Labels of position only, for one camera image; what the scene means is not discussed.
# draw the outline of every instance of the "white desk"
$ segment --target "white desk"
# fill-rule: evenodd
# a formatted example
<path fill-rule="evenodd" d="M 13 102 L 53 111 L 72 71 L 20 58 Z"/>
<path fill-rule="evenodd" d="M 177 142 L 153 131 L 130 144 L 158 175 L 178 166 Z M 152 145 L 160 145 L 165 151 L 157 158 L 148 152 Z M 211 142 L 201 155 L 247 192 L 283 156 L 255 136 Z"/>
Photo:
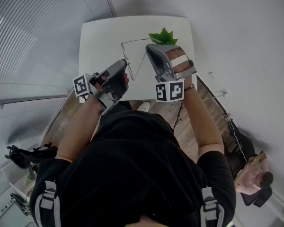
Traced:
<path fill-rule="evenodd" d="M 177 45 L 181 46 L 188 58 L 195 61 L 193 38 L 190 23 L 187 18 L 167 16 L 132 16 L 108 18 L 82 24 L 79 56 L 79 74 L 101 73 L 107 67 L 120 59 L 124 59 L 121 43 L 131 40 L 149 38 L 149 33 L 160 33 L 165 27 L 173 31 Z M 147 44 L 151 40 L 124 44 L 125 52 L 135 75 Z M 135 81 L 130 79 L 129 89 L 122 100 L 155 99 L 155 71 L 147 55 L 145 56 Z M 193 75 L 196 85 L 196 74 Z"/>

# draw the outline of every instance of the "bracelet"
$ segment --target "bracelet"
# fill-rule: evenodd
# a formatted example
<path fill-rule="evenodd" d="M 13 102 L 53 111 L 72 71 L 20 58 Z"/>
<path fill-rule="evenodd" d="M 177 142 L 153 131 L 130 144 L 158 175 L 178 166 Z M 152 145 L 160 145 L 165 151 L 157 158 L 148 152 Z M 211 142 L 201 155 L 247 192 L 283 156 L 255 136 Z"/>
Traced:
<path fill-rule="evenodd" d="M 188 88 L 184 89 L 184 92 L 191 89 L 191 88 L 195 88 L 194 84 L 190 85 Z"/>

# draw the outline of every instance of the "shoe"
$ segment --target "shoe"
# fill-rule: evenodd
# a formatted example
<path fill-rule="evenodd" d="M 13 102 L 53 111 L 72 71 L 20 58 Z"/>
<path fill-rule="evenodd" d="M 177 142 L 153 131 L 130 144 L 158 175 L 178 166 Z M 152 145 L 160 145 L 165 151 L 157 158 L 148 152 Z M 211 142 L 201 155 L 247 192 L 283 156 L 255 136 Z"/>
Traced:
<path fill-rule="evenodd" d="M 138 111 L 142 111 L 142 112 L 148 112 L 149 109 L 151 107 L 150 102 L 146 101 L 144 103 L 142 103 L 139 107 L 138 107 Z"/>

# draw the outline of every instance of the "seated person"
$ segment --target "seated person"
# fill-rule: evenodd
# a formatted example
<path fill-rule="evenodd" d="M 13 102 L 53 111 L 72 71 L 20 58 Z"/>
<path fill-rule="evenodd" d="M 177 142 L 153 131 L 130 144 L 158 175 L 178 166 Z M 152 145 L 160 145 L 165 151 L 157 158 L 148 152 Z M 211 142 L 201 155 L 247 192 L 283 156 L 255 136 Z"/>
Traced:
<path fill-rule="evenodd" d="M 261 188 L 267 188 L 273 182 L 274 176 L 268 171 L 265 153 L 249 158 L 243 170 L 239 171 L 234 183 L 237 192 L 252 195 Z"/>

